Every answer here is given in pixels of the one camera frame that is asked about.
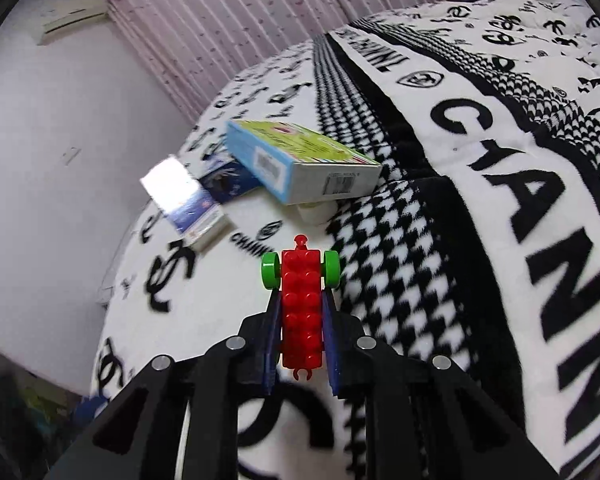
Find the dark blue small carton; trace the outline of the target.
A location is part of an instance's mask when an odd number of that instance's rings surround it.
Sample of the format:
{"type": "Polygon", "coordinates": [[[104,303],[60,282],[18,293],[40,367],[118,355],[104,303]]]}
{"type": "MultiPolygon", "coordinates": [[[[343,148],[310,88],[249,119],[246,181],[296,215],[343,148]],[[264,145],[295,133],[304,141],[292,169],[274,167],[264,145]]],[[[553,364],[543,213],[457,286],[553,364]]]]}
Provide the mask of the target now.
{"type": "Polygon", "coordinates": [[[228,203],[262,186],[257,177],[231,154],[226,153],[212,155],[204,162],[199,181],[220,204],[228,203]]]}

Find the white blue small box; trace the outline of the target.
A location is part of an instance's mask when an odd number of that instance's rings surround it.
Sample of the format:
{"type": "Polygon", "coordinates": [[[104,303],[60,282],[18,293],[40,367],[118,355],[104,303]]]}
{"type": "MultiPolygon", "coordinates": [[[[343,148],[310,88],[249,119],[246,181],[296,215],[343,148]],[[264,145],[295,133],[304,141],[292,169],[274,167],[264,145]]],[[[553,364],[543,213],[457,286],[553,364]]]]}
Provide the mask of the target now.
{"type": "Polygon", "coordinates": [[[140,184],[186,246],[206,250],[230,222],[222,206],[174,155],[153,166],[140,184]]]}

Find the white wall socket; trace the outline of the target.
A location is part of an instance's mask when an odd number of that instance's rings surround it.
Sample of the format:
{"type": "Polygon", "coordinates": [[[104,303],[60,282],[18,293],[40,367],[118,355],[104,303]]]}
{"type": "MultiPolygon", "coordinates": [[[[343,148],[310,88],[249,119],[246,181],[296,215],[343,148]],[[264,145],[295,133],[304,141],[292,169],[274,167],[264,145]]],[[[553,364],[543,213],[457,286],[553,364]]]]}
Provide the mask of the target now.
{"type": "Polygon", "coordinates": [[[65,151],[65,153],[62,154],[62,156],[61,156],[62,163],[65,166],[68,166],[70,164],[70,162],[72,162],[73,159],[75,159],[76,156],[78,156],[80,153],[81,153],[80,148],[76,148],[75,146],[73,146],[72,148],[68,148],[68,150],[65,151]]]}

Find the white wall air conditioner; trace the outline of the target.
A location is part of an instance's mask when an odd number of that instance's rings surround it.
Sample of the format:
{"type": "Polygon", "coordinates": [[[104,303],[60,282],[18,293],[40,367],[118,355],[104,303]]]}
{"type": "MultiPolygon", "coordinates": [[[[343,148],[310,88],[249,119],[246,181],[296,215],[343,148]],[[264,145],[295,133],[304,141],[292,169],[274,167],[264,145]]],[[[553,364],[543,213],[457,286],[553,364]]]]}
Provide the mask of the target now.
{"type": "Polygon", "coordinates": [[[31,34],[39,46],[56,37],[104,20],[108,16],[106,0],[56,0],[36,17],[31,34]]]}

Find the white plastic storage box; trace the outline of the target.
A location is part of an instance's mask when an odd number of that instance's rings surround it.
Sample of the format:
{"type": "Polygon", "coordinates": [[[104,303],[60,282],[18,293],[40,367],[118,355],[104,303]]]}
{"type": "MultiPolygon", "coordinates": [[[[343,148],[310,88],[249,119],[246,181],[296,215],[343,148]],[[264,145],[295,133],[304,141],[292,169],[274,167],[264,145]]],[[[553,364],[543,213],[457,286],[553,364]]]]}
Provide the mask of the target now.
{"type": "Polygon", "coordinates": [[[108,309],[111,298],[114,296],[116,289],[116,276],[122,260],[122,255],[117,254],[109,263],[109,266],[102,278],[102,282],[98,286],[96,294],[96,304],[104,310],[108,309]]]}

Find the red green toy block car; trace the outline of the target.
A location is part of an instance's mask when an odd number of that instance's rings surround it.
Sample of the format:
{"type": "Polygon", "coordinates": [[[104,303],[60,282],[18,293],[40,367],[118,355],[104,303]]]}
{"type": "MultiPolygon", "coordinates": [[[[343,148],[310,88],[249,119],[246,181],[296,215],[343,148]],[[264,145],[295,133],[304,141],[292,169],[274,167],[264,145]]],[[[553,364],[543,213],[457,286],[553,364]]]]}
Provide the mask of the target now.
{"type": "Polygon", "coordinates": [[[298,234],[294,247],[267,252],[261,258],[261,281],[278,293],[282,365],[294,379],[307,378],[323,364],[323,294],[339,285],[340,257],[334,250],[311,248],[308,237],[298,234]]]}

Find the light blue green carton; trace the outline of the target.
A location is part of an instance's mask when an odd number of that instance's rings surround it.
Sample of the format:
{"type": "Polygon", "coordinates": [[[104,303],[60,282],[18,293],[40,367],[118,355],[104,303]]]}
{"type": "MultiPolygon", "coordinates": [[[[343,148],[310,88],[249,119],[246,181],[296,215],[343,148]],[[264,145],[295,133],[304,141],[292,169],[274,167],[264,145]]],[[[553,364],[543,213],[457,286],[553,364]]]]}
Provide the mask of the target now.
{"type": "Polygon", "coordinates": [[[379,162],[290,122],[234,120],[226,126],[224,145],[285,205],[365,196],[382,170],[379,162]]]}

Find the pink dotted curtain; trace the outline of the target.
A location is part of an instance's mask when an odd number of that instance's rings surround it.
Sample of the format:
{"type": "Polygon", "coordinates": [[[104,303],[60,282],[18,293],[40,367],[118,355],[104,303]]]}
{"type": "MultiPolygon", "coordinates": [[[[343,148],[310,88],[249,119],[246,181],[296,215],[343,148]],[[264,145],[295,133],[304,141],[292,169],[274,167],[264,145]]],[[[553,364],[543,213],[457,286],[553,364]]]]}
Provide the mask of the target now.
{"type": "Polygon", "coordinates": [[[242,70],[368,14],[439,0],[107,0],[111,21],[189,122],[242,70]]]}

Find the black white logo blanket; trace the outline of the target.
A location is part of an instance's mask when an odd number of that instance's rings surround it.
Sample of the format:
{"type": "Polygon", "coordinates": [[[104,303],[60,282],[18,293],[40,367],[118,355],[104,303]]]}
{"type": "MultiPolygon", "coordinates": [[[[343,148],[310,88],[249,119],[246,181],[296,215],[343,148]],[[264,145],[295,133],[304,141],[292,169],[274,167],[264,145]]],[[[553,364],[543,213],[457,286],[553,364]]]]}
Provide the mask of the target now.
{"type": "Polygon", "coordinates": [[[600,19],[578,0],[380,12],[244,70],[178,158],[201,177],[226,127],[278,120],[376,160],[378,185],[322,226],[264,188],[198,252],[159,208],[118,267],[92,391],[184,360],[265,309],[266,252],[338,252],[341,310],[420,360],[448,356],[563,479],[600,462],[600,19]]]}

